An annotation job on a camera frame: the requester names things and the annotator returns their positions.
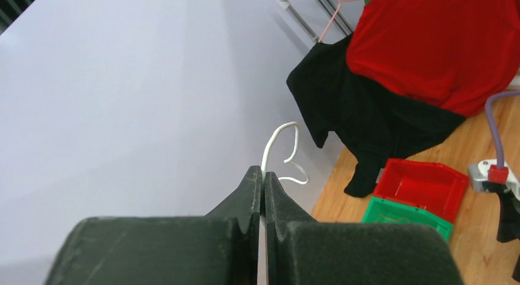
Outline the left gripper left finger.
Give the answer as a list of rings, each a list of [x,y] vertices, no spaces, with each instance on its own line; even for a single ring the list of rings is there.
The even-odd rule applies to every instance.
[[[203,216],[81,220],[46,284],[256,284],[261,169]]]

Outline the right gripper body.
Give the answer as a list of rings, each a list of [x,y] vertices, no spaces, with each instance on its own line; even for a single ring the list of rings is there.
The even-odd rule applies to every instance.
[[[504,184],[496,184],[495,191],[500,202],[497,241],[508,243],[519,240],[519,200]]]

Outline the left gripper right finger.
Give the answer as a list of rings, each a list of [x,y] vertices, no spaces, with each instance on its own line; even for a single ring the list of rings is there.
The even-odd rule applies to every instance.
[[[319,222],[264,176],[269,284],[462,284],[441,235],[420,224]]]

